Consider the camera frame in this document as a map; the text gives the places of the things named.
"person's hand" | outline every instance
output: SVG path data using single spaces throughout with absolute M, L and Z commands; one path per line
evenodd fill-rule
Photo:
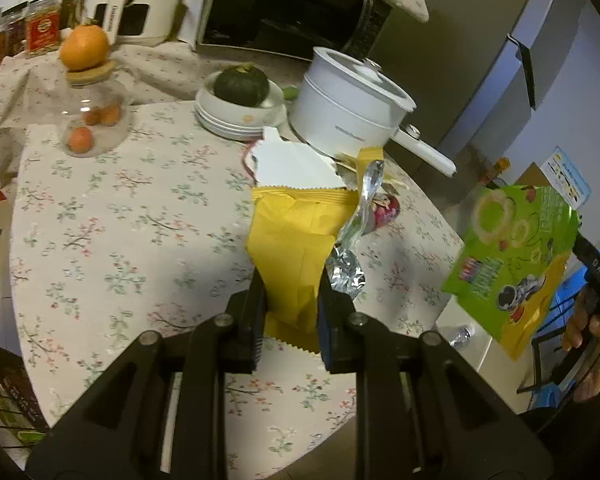
M 589 331 L 591 332 L 591 335 L 598 340 L 596 349 L 580 367 L 580 370 L 578 370 L 578 373 L 576 374 L 576 380 L 578 383 L 582 382 L 574 393 L 573 400 L 576 402 L 584 402 L 585 400 L 592 399 L 600 393 L 600 357 L 596 361 L 594 367 L 591 369 L 589 375 L 584 379 L 584 381 L 582 380 L 582 377 L 587 370 L 589 370 L 589 367 L 600 352 L 600 316 L 594 314 L 589 319 L 589 315 L 584 309 L 584 303 L 587 294 L 594 293 L 587 286 L 584 286 L 576 299 L 573 316 L 571 316 L 567 322 L 567 330 L 562 334 L 562 348 L 564 350 L 569 351 L 571 348 L 579 348 L 582 344 L 582 331 L 587 326 L 588 320 Z

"black microwave screen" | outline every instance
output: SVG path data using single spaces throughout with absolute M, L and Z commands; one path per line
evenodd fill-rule
M 213 0 L 203 43 L 311 59 L 314 46 L 343 50 L 364 0 Z

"wooden jar lid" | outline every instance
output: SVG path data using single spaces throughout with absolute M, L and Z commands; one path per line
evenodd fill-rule
M 88 68 L 87 70 L 80 70 L 79 72 L 67 72 L 66 80 L 71 86 L 90 85 L 91 83 L 108 79 L 115 67 L 116 62 L 112 59 L 109 59 L 103 64 L 93 68 Z

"silver screw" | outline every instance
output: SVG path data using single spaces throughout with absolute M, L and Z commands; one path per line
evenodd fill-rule
M 363 326 L 369 321 L 369 318 L 365 314 L 362 314 L 362 312 L 352 312 L 347 319 L 353 326 Z
M 229 326 L 234 322 L 234 316 L 231 314 L 227 314 L 226 312 L 221 312 L 217 314 L 214 318 L 214 323 L 216 326 Z
M 425 332 L 422 334 L 422 342 L 428 346 L 437 346 L 442 342 L 442 338 L 435 332 Z
M 158 334 L 155 330 L 145 330 L 140 334 L 140 344 L 144 346 L 149 346 L 156 344 L 160 339 L 160 334 Z

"green pumpkin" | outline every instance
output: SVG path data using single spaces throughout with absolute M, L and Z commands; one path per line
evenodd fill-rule
M 252 64 L 231 66 L 216 78 L 214 94 L 235 105 L 256 107 L 269 94 L 269 81 L 266 74 Z

